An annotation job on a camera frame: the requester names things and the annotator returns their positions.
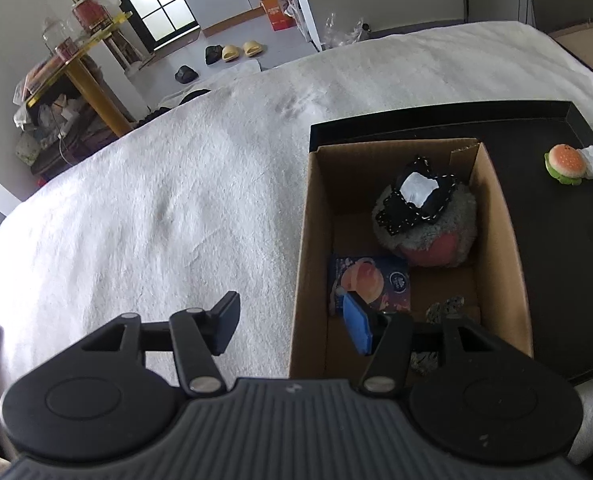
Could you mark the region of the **tan slipper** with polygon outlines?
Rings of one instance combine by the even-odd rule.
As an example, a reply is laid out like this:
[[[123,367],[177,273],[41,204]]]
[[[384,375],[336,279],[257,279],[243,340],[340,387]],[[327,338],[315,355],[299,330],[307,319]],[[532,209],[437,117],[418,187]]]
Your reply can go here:
[[[255,56],[261,55],[265,52],[265,47],[258,41],[250,40],[243,44],[242,50],[247,58],[255,58]]]
[[[227,44],[223,47],[222,60],[226,63],[234,62],[240,58],[240,50],[233,44]]]

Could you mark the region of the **orange cardboard box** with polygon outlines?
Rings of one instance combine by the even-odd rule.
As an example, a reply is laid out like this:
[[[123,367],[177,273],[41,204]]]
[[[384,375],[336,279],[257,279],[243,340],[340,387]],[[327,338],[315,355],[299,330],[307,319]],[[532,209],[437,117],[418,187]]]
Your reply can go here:
[[[294,18],[283,11],[281,0],[261,0],[261,5],[274,32],[281,32],[296,25]]]

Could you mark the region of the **black shallow tray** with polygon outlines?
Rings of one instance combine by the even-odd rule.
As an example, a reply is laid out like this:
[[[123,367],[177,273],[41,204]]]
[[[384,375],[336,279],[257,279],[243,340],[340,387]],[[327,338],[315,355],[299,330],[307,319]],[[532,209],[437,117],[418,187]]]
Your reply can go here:
[[[523,264],[535,358],[573,385],[593,379],[593,180],[565,185],[543,156],[554,145],[593,146],[569,101],[450,103],[311,126],[309,148],[387,140],[475,138],[508,204]]]

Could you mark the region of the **brown cardboard box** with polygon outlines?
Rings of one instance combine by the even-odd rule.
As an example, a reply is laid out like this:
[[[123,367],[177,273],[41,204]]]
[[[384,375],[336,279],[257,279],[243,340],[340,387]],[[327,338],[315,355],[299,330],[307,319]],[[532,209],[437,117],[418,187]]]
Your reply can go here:
[[[454,174],[476,200],[476,236],[454,266],[456,238],[397,256],[411,284],[410,309],[421,321],[432,304],[453,296],[492,334],[534,353],[531,312],[510,212],[486,146],[470,138],[382,141],[321,146],[308,156],[307,192],[295,289],[289,375],[358,382],[359,356],[343,320],[332,313],[331,266],[337,257],[389,257],[375,235],[377,199],[415,157],[438,174]]]

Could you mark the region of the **grey pink fluffy plush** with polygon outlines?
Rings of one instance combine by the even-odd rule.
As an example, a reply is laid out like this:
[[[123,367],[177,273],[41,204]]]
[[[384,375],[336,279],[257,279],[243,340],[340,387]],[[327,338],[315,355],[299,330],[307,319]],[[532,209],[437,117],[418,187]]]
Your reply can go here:
[[[377,241],[393,255],[406,259],[409,266],[460,266],[476,237],[476,200],[464,184],[458,185],[438,222],[416,226],[403,234],[386,234],[375,224],[373,209]]]

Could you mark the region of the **black slipper near door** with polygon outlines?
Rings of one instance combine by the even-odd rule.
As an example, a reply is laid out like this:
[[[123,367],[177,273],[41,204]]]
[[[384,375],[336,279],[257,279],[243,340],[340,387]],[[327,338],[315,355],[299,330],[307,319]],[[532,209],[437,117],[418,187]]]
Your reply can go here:
[[[211,44],[204,51],[205,64],[211,66],[223,58],[223,47],[220,44]]]

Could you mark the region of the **clutter pile under table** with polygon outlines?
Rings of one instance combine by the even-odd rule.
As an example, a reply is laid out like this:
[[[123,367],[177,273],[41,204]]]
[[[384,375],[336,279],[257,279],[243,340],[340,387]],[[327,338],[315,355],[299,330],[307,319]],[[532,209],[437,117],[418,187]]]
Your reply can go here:
[[[14,118],[20,130],[14,154],[40,185],[118,140],[67,76]]]

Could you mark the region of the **tan slipper left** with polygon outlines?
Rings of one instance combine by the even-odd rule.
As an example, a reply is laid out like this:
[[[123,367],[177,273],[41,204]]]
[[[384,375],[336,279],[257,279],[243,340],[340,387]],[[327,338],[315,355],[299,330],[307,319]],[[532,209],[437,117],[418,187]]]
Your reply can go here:
[[[240,58],[240,50],[233,44],[227,44],[223,47],[222,60],[226,63],[234,62]]]

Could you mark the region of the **hamburger plush toy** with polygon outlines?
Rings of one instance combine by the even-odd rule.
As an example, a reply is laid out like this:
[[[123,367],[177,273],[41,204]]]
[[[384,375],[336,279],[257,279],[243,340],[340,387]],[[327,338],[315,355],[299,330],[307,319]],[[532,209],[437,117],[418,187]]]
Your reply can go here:
[[[587,170],[579,151],[567,144],[554,145],[545,154],[545,165],[548,174],[565,185],[580,185]]]

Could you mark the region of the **dark patterned small cloth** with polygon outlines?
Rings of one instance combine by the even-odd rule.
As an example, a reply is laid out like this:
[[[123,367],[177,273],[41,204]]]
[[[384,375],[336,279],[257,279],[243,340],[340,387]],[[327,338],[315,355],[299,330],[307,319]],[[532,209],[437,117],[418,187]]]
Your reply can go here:
[[[446,315],[457,315],[459,318],[464,316],[465,300],[462,296],[453,296],[444,302],[437,302],[425,312],[425,322],[429,324],[439,324]],[[415,373],[421,376],[427,376],[438,368],[438,352],[423,351],[412,352],[410,356],[410,367]]]

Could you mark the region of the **clear plastic bag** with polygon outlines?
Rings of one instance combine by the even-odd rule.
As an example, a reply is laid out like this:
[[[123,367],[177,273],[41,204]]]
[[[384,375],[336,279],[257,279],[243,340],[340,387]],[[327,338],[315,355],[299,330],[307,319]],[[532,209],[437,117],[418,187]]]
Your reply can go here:
[[[369,24],[359,20],[353,28],[344,29],[336,26],[336,15],[332,12],[327,21],[325,21],[325,30],[321,46],[325,50],[357,44],[357,42],[367,40],[371,36],[371,27]]]

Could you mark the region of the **clear glass jar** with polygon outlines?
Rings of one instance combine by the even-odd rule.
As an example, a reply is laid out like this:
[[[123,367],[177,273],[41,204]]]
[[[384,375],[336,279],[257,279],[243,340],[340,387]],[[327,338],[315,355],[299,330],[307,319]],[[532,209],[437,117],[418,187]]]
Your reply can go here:
[[[69,27],[57,18],[46,18],[42,25],[42,39],[49,50],[63,62],[69,62],[78,51]]]

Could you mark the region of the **black slipper near bed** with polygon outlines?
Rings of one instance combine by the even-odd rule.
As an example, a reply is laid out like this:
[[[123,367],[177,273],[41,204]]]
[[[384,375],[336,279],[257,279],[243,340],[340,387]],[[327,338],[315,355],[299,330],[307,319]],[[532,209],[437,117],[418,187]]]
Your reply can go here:
[[[187,65],[180,66],[175,73],[175,80],[179,82],[179,84],[190,84],[190,82],[195,81],[198,78],[199,74]]]

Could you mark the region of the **tan slipper right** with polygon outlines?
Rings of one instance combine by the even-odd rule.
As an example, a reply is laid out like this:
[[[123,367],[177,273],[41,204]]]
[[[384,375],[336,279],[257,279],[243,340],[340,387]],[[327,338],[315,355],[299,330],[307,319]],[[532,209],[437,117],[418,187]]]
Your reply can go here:
[[[255,58],[255,56],[261,55],[265,52],[265,47],[258,41],[250,40],[243,44],[242,50],[247,58]]]

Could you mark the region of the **black dotted pouch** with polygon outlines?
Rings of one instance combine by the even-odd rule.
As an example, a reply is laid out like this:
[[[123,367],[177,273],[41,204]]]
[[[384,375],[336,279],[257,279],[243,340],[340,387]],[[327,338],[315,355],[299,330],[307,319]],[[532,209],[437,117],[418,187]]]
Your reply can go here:
[[[415,155],[385,188],[373,210],[375,224],[391,236],[438,222],[460,181],[436,172],[430,159]]]

